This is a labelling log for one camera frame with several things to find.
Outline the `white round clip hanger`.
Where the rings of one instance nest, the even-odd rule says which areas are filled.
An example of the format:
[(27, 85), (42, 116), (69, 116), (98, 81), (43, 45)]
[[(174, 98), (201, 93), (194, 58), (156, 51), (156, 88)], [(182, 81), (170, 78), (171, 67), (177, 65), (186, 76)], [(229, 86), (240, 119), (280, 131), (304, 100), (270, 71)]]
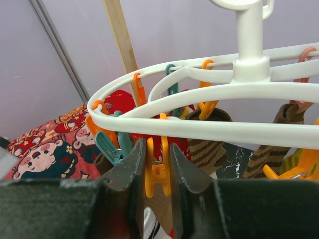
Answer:
[(145, 105), (117, 118), (95, 108), (93, 104), (97, 100), (132, 81), (133, 73), (126, 74), (90, 98), (87, 107), (93, 122), (117, 132), (318, 149), (316, 125), (157, 119), (160, 113), (216, 100), (319, 101), (318, 84), (297, 82), (298, 78), (319, 73), (318, 59), (270, 66), (272, 61), (298, 58), (306, 47), (263, 48), (263, 21), (272, 14), (272, 0), (216, 0), (214, 4), (236, 13), (238, 53), (215, 57), (218, 66), (232, 65), (231, 70), (203, 70), (201, 58), (176, 61), (174, 71), (152, 88)]

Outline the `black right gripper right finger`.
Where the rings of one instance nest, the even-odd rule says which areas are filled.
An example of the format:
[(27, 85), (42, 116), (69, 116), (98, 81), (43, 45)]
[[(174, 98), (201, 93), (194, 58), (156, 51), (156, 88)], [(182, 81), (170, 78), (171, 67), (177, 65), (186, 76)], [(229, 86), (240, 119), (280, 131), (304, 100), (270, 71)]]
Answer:
[(170, 146), (177, 239), (316, 239), (319, 185), (302, 180), (213, 179)]

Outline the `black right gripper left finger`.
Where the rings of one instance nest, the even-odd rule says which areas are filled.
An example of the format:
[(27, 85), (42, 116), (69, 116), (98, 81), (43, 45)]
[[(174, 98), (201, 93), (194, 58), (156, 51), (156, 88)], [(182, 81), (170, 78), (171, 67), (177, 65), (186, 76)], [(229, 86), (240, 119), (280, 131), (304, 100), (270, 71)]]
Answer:
[(0, 183), (3, 239), (141, 239), (146, 141), (94, 180)]

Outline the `white sock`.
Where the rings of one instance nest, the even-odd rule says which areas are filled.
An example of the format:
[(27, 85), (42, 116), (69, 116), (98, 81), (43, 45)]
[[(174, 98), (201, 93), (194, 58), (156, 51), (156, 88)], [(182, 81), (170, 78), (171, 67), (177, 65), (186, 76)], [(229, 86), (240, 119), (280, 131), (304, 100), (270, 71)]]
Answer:
[(155, 214), (151, 208), (146, 207), (144, 209), (144, 233), (143, 239), (154, 239), (160, 230), (160, 224), (158, 223)]

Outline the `tan sock brown cuff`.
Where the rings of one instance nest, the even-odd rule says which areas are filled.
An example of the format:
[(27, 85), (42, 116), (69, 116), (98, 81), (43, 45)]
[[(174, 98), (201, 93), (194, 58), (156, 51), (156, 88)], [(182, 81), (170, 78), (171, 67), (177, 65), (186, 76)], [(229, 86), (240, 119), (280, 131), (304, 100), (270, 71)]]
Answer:
[(107, 157), (100, 153), (93, 162), (94, 166), (98, 170), (100, 176), (107, 173), (109, 170), (111, 170), (114, 165), (107, 159)]
[(155, 184), (152, 198), (145, 197), (145, 206), (151, 208), (163, 230), (170, 234), (173, 229), (171, 196), (165, 196), (161, 184)]

